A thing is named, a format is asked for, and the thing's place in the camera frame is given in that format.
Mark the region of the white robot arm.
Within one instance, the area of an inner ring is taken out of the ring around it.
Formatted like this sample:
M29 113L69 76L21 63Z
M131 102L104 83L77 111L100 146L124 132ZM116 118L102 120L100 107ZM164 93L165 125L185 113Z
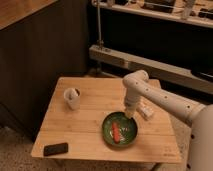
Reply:
M191 128L186 171L213 171L213 104L204 105L148 83L144 70L126 75L125 115L132 118L145 97Z

